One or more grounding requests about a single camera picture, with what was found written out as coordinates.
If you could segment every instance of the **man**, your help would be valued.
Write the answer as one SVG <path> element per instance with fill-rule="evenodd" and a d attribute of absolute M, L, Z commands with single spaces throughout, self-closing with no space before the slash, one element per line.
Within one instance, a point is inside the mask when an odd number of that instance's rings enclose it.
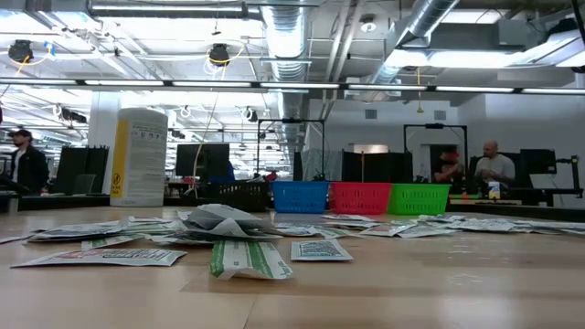
<path fill-rule="evenodd" d="M 475 176 L 484 182 L 500 182 L 508 186 L 516 178 L 514 162 L 507 156 L 497 152 L 497 142 L 488 141 L 484 144 L 484 157 L 477 163 Z"/>
<path fill-rule="evenodd" d="M 461 180 L 463 166 L 459 163 L 456 146 L 447 146 L 442 150 L 433 177 L 437 183 L 454 183 Z"/>
<path fill-rule="evenodd" d="M 31 145 L 33 136 L 29 131 L 21 129 L 8 135 L 18 147 L 12 153 L 12 180 L 39 194 L 48 180 L 47 158 Z"/>

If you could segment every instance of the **black monitor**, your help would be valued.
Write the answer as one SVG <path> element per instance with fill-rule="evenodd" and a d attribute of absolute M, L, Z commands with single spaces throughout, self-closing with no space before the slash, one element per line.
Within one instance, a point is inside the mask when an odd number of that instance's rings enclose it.
<path fill-rule="evenodd" d="M 555 150 L 520 150 L 527 174 L 554 175 L 557 173 Z"/>
<path fill-rule="evenodd" d="M 201 145 L 201 151 L 197 158 L 197 176 L 203 180 L 208 180 L 210 177 L 228 177 L 229 143 L 179 144 L 176 147 L 175 174 L 193 175 L 193 164 L 199 145 Z"/>

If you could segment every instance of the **cable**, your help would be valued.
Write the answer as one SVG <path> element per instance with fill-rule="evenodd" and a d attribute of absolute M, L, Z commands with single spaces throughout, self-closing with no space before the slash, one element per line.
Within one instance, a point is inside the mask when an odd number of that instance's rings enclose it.
<path fill-rule="evenodd" d="M 575 13 L 575 20 L 577 21 L 577 27 L 579 28 L 579 33 L 581 34 L 581 41 L 585 45 L 585 27 L 583 26 L 583 17 L 581 16 L 581 12 L 579 10 L 579 4 L 577 0 L 570 0 L 571 5 L 573 6 L 573 12 Z"/>
<path fill-rule="evenodd" d="M 228 66 L 225 66 L 223 68 L 223 72 L 221 73 L 222 80 L 226 77 L 226 70 L 228 70 Z M 195 180 L 197 177 L 197 159 L 199 158 L 199 154 L 201 153 L 201 148 L 202 148 L 203 144 L 205 143 L 205 137 L 207 136 L 207 132 L 209 131 L 209 125 L 211 124 L 211 120 L 213 119 L 213 114 L 216 112 L 218 100 L 219 100 L 219 92 L 216 95 L 216 100 L 213 103 L 213 109 L 211 110 L 211 113 L 209 114 L 209 119 L 207 120 L 207 126 L 205 128 L 205 131 L 203 132 L 203 136 L 201 136 L 201 143 L 199 144 L 199 147 L 197 148 L 197 153 L 195 154 L 195 162 L 193 163 L 193 189 L 195 191 L 195 198 L 198 198 L 197 188 L 195 187 Z"/>

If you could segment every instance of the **green basket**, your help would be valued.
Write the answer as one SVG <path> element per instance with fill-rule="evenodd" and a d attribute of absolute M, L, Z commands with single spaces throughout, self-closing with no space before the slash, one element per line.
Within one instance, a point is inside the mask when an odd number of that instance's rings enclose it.
<path fill-rule="evenodd" d="M 388 213 L 394 215 L 440 215 L 447 207 L 449 185 L 393 184 Z"/>

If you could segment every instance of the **blue basket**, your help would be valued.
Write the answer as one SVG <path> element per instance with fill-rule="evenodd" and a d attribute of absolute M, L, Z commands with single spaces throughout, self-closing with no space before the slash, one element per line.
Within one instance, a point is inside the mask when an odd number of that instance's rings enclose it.
<path fill-rule="evenodd" d="M 274 209 L 281 213 L 323 214 L 329 182 L 272 182 Z"/>

